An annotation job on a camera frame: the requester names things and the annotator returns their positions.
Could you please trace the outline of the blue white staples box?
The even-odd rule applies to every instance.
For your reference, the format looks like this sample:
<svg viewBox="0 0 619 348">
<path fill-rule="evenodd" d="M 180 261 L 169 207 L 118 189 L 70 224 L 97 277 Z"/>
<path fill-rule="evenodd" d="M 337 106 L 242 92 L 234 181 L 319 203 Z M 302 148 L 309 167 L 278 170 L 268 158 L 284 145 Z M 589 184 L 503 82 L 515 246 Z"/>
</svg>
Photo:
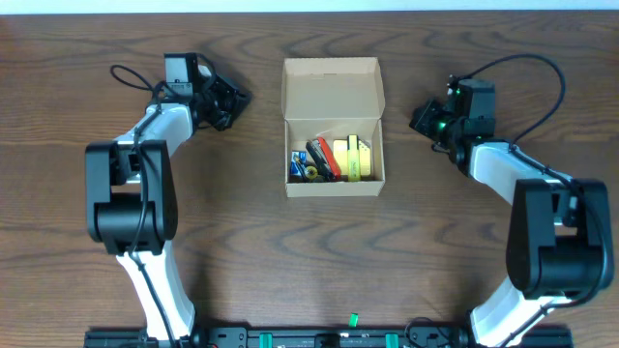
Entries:
<svg viewBox="0 0 619 348">
<path fill-rule="evenodd" d="M 292 179 L 306 182 L 307 176 L 307 153 L 305 151 L 292 151 L 289 174 Z"/>
</svg>

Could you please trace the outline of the cardboard box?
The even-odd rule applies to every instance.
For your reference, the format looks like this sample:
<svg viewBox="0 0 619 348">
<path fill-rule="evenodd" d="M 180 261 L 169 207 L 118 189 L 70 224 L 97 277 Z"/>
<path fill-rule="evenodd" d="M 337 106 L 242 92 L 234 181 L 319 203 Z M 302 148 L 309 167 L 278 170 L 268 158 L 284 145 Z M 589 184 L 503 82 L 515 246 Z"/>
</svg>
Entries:
<svg viewBox="0 0 619 348">
<path fill-rule="evenodd" d="M 281 110 L 284 120 L 284 183 L 291 197 L 377 196 L 385 184 L 381 117 L 385 96 L 378 59 L 287 58 L 283 63 Z M 358 182 L 346 178 L 305 183 L 291 175 L 292 155 L 309 141 L 334 142 L 350 135 L 369 150 L 370 170 Z"/>
</svg>

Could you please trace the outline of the yellow highlighter pen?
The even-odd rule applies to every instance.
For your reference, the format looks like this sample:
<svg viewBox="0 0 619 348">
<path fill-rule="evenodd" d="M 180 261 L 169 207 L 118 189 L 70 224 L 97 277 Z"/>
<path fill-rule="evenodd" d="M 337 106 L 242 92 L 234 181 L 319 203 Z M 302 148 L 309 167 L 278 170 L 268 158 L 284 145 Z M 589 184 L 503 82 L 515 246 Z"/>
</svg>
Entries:
<svg viewBox="0 0 619 348">
<path fill-rule="evenodd" d="M 348 181 L 358 182 L 361 180 L 359 139 L 356 134 L 347 136 L 347 160 L 348 160 Z"/>
</svg>

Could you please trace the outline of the yellow correction tape dispenser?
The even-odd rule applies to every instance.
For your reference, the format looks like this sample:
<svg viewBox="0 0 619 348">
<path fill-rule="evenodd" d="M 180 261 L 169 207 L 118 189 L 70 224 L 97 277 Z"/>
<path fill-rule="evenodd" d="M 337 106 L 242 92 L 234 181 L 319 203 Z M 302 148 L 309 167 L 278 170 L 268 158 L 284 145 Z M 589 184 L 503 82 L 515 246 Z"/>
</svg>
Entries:
<svg viewBox="0 0 619 348">
<path fill-rule="evenodd" d="M 303 165 L 302 178 L 305 183 L 324 183 L 325 178 L 318 173 L 318 170 L 312 165 Z"/>
</svg>

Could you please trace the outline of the red black stapler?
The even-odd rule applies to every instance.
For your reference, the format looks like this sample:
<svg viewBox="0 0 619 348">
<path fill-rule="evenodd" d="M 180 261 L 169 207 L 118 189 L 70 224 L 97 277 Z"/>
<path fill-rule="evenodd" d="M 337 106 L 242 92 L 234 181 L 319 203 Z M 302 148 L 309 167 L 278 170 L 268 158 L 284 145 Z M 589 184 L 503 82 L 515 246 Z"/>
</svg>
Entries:
<svg viewBox="0 0 619 348">
<path fill-rule="evenodd" d="M 341 179 L 341 170 L 335 156 L 323 137 L 317 137 L 306 143 L 306 150 L 314 161 L 318 173 L 326 181 L 333 182 Z"/>
</svg>

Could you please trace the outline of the yellow spiral notepad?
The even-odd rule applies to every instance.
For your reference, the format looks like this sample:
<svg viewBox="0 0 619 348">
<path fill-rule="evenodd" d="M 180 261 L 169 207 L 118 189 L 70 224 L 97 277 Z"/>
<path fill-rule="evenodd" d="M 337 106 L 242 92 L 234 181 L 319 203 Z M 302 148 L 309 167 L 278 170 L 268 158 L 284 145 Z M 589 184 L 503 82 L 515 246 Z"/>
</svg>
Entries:
<svg viewBox="0 0 619 348">
<path fill-rule="evenodd" d="M 369 144 L 364 140 L 358 141 L 360 174 L 362 178 L 371 175 L 372 153 Z M 335 140 L 333 143 L 333 155 L 339 166 L 342 176 L 348 175 L 348 145 L 344 139 Z"/>
</svg>

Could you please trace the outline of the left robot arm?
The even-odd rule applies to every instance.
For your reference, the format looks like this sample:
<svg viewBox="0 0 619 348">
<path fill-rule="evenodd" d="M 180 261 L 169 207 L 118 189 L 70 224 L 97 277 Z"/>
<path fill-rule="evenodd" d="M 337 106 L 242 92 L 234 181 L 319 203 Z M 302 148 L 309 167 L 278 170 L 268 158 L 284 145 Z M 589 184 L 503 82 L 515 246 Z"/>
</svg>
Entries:
<svg viewBox="0 0 619 348">
<path fill-rule="evenodd" d="M 151 99 L 143 117 L 113 140 L 85 150 L 86 226 L 129 275 L 144 310 L 143 329 L 92 329 L 87 347 L 205 347 L 172 240 L 178 206 L 175 151 L 199 130 L 229 129 L 251 100 L 203 54 L 167 53 L 165 77 L 137 89 Z"/>
</svg>

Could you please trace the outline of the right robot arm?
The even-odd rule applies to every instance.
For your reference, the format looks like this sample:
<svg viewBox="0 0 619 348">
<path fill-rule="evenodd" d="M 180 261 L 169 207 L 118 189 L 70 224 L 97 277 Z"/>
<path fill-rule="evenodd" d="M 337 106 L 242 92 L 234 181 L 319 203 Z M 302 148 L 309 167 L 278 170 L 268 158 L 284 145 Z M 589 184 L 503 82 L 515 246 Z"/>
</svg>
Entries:
<svg viewBox="0 0 619 348">
<path fill-rule="evenodd" d="M 570 347 L 569 330 L 539 322 L 588 303 L 613 279 L 605 184 L 557 172 L 496 138 L 494 111 L 493 83 L 453 77 L 445 102 L 413 113 L 411 129 L 434 151 L 512 207 L 506 278 L 460 327 L 407 327 L 414 347 Z"/>
</svg>

